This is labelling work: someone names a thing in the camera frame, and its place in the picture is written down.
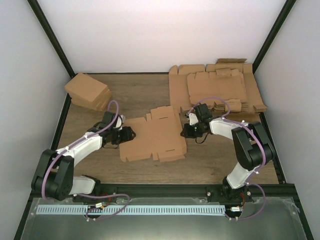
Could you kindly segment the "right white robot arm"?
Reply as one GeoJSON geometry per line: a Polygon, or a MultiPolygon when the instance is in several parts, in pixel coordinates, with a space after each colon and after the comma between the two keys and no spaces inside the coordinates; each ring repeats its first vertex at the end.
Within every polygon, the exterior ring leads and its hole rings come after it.
{"type": "Polygon", "coordinates": [[[222,196],[232,202],[240,196],[240,189],[247,186],[252,175],[258,174],[276,156],[270,138],[259,121],[235,121],[226,114],[214,117],[205,103],[199,103],[185,114],[180,135],[186,139],[197,139],[208,135],[219,135],[233,141],[237,164],[222,181],[222,196]]]}

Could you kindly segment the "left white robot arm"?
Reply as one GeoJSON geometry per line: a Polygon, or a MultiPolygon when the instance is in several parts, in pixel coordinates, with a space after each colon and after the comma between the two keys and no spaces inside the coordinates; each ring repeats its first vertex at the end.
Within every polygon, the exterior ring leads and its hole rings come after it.
{"type": "Polygon", "coordinates": [[[124,115],[106,111],[102,121],[70,145],[44,150],[31,181],[31,189],[41,193],[43,198],[58,201],[69,195],[85,195],[89,201],[97,202],[102,196],[102,189],[97,186],[99,180],[87,175],[75,176],[75,166],[106,144],[119,146],[133,140],[136,133],[130,126],[124,126],[125,121],[124,115]]]}

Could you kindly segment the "cardboard box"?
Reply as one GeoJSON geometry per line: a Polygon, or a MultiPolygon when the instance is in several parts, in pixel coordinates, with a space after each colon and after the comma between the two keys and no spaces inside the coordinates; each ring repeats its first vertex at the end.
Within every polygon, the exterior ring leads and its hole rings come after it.
{"type": "Polygon", "coordinates": [[[187,144],[181,136],[180,115],[172,105],[151,109],[145,117],[127,119],[124,125],[131,127],[136,137],[119,145],[123,162],[149,158],[171,162],[185,158],[187,144]]]}

